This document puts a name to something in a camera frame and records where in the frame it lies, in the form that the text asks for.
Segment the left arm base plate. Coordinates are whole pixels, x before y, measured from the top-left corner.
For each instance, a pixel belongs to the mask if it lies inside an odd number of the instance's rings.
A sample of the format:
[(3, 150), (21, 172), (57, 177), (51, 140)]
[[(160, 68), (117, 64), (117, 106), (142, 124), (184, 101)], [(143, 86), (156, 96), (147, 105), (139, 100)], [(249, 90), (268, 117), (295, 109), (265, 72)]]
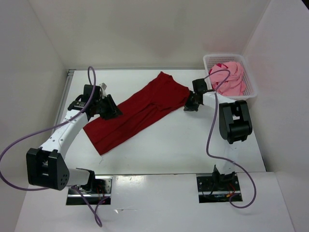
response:
[(86, 205), (79, 192), (85, 197), (90, 205), (97, 205), (102, 201), (102, 205), (111, 204), (112, 181), (111, 175), (96, 175), (93, 187), (77, 186), (77, 190), (70, 188), (68, 190), (66, 205)]

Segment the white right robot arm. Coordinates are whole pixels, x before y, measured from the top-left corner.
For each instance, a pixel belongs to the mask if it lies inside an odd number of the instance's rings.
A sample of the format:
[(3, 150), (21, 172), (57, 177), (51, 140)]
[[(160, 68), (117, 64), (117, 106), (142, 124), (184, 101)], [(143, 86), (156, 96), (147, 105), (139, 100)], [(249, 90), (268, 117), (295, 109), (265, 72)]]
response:
[[(254, 182), (249, 172), (238, 164), (239, 145), (247, 140), (253, 132), (249, 108), (245, 100), (232, 100), (217, 93), (214, 89), (208, 89), (204, 78), (192, 81), (193, 91), (190, 92), (184, 110), (197, 111), (199, 106), (205, 105), (214, 109), (210, 132), (206, 142), (206, 154), (216, 159), (212, 172), (212, 185), (217, 190), (223, 190), (228, 183), (234, 180), (235, 167), (240, 168)], [(219, 121), (219, 133), (225, 140), (225, 151), (222, 155), (210, 153), (210, 142), (215, 122)]]

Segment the dark red t shirt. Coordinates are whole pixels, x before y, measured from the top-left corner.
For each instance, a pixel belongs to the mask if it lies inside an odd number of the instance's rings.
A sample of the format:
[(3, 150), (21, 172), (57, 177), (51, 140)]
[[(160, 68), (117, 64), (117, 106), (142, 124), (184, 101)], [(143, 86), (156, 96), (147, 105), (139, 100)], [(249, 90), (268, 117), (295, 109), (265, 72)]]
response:
[(144, 88), (118, 105), (123, 113), (117, 118), (100, 117), (84, 126), (90, 142), (104, 155), (169, 113), (183, 107), (190, 95), (188, 87), (164, 72)]

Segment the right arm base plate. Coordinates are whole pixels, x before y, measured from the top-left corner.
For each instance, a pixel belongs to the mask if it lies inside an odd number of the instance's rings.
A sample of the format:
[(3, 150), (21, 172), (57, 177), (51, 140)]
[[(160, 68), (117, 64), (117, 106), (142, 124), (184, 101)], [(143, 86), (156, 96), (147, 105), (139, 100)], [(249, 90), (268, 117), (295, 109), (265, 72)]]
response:
[(211, 174), (200, 174), (196, 176), (199, 203), (225, 203), (242, 202), (242, 195), (238, 177), (233, 180), (216, 183)]

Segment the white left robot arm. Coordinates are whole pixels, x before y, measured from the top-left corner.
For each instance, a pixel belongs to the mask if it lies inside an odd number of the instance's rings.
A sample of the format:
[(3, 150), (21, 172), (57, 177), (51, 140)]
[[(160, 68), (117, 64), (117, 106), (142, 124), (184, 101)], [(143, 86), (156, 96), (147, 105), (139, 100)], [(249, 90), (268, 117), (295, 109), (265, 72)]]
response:
[(33, 186), (63, 190), (79, 186), (85, 193), (93, 192), (99, 185), (92, 170), (69, 169), (66, 153), (78, 133), (95, 115), (109, 120), (122, 115), (112, 96), (106, 94), (106, 85), (85, 85), (83, 94), (73, 101), (62, 125), (39, 148), (31, 148), (26, 154), (28, 182)]

